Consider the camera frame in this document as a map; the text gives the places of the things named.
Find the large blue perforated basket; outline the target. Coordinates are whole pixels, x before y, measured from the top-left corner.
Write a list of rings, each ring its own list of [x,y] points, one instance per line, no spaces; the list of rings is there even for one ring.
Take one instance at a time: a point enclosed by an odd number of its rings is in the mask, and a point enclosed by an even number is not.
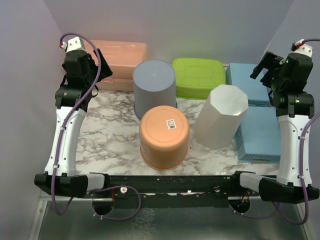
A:
[[[241,89],[250,106],[266,107],[270,103],[268,91],[260,82],[264,74],[260,72],[256,79],[250,77],[255,67],[254,64],[230,63],[225,71],[226,83]]]

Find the blue-grey round bin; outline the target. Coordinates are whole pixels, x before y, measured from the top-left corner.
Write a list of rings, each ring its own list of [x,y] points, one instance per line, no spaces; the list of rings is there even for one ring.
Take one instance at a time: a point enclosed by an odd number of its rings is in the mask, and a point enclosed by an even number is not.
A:
[[[133,92],[133,109],[139,120],[152,108],[178,107],[176,73],[173,67],[163,60],[147,60],[134,69]]]

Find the white faceted bin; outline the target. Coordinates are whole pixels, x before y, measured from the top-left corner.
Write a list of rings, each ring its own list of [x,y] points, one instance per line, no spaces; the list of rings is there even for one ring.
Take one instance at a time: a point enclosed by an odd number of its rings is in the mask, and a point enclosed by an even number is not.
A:
[[[248,108],[248,96],[239,87],[217,86],[208,95],[193,125],[196,142],[211,150],[228,147]]]

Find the green plastic tray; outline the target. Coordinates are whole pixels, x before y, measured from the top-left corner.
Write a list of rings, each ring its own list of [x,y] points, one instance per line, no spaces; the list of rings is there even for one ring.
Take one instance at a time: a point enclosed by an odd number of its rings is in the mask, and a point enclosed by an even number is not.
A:
[[[180,57],[171,66],[178,98],[206,100],[213,89],[227,83],[225,67],[216,59]]]

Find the small blue perforated basket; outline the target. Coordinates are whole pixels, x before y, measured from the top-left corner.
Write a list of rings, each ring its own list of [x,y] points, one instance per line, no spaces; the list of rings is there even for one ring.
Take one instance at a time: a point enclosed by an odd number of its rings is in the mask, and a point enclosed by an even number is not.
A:
[[[240,162],[280,163],[281,133],[274,108],[250,106],[234,139]]]

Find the orange round bin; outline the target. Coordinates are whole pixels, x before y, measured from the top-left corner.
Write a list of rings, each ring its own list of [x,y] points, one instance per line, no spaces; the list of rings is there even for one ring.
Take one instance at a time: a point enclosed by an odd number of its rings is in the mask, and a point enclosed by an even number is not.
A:
[[[188,152],[190,125],[177,108],[161,105],[144,114],[139,125],[140,153],[152,168],[179,166]]]

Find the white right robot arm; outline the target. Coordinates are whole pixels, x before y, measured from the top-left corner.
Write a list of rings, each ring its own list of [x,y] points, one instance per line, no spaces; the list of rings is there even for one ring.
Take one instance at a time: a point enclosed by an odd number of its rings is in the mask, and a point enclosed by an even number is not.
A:
[[[267,72],[260,80],[271,89],[271,105],[281,133],[279,170],[275,178],[254,172],[236,171],[229,189],[240,196],[247,190],[258,193],[263,201],[299,204],[317,200],[320,190],[312,186],[309,171],[309,128],[315,115],[314,97],[305,92],[313,68],[312,52],[295,50],[280,57],[266,52],[250,77]]]

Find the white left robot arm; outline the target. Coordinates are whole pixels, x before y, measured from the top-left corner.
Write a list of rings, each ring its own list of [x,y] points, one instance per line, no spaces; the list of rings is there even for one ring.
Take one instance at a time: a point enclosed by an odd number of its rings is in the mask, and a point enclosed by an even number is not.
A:
[[[113,72],[100,49],[94,51],[100,58],[96,65],[86,50],[71,50],[65,54],[66,74],[55,93],[56,128],[52,150],[42,174],[36,174],[34,183],[49,195],[83,198],[94,191],[97,196],[106,197],[111,186],[102,173],[78,175],[76,151],[83,120],[89,102],[94,95],[91,87],[94,80],[101,81]]]

